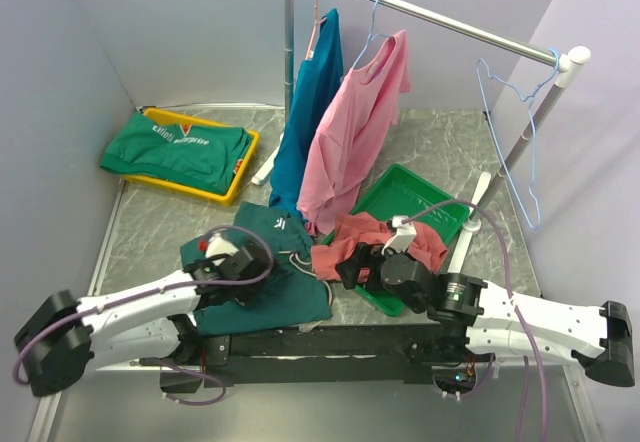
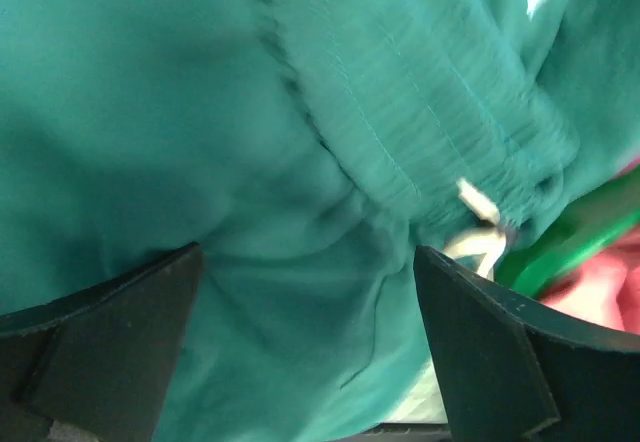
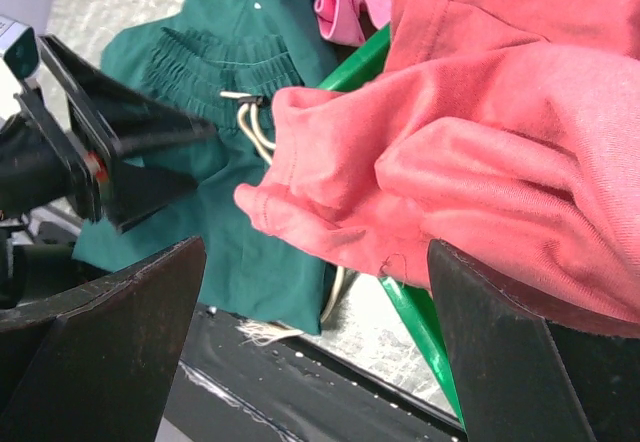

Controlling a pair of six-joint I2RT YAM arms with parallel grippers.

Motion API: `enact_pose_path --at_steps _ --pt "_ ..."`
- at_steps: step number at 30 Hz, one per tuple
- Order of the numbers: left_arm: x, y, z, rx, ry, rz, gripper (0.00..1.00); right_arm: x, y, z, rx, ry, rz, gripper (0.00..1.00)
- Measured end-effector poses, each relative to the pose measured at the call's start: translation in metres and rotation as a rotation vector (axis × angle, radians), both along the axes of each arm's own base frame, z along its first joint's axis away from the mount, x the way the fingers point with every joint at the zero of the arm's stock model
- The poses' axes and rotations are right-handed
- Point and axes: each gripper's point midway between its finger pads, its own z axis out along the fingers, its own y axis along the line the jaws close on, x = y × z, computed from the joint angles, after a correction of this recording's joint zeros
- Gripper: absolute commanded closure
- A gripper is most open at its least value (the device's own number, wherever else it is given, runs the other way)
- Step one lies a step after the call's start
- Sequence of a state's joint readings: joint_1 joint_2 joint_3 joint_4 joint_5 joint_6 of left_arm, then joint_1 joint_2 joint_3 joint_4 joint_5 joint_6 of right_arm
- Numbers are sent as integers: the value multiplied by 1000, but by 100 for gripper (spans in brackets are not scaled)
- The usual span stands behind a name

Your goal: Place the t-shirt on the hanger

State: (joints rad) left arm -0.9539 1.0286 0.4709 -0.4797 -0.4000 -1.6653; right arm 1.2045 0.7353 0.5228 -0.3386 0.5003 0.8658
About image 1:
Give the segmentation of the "salmon red t shirt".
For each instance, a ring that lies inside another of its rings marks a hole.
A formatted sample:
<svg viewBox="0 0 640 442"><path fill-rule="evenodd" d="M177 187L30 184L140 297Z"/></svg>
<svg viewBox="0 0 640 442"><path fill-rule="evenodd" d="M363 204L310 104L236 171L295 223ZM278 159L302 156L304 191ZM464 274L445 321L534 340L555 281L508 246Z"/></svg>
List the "salmon red t shirt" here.
<svg viewBox="0 0 640 442"><path fill-rule="evenodd" d="M427 224L415 222L414 226L416 237L409 246L409 254L432 272L438 272L448 253L446 245ZM338 281L335 266L351 257L359 242L384 245L391 236L384 222L367 213L338 215L333 241L311 248L312 271L319 280Z"/></svg>

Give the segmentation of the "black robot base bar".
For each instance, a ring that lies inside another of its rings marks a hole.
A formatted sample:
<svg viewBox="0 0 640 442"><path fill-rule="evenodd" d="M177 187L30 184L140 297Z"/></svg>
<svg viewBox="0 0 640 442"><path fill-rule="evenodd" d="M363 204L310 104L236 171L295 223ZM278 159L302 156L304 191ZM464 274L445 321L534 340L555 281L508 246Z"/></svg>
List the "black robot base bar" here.
<svg viewBox="0 0 640 442"><path fill-rule="evenodd" d="M437 324L324 326L210 336L182 367L203 365L229 385L402 381L430 384L434 368L485 363L441 340Z"/></svg>

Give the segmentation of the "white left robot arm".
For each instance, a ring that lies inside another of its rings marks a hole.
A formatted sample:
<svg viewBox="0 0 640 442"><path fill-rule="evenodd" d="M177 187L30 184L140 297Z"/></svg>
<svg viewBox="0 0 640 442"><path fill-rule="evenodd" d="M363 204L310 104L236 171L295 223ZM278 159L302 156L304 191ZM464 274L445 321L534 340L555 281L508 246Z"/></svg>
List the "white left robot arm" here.
<svg viewBox="0 0 640 442"><path fill-rule="evenodd" d="M196 260L159 280L104 296L48 298L14 337L14 381L36 397L59 393L97 369L144 359L152 364L200 361L207 344L190 316L233 299L245 302L275 266L254 240Z"/></svg>

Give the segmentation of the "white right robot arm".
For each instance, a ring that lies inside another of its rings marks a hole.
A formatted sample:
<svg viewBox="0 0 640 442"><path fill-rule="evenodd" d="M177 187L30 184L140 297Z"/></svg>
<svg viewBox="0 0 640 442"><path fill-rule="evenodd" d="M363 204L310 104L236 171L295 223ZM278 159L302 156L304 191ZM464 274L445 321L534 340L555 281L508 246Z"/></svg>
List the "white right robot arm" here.
<svg viewBox="0 0 640 442"><path fill-rule="evenodd" d="M347 289L365 273L375 287L439 323L438 349L449 360L467 353L529 357L579 365L587 378L603 385L635 384L632 324L620 302L581 306L509 293L477 277L436 274L409 253L380 244L357 244L336 272Z"/></svg>

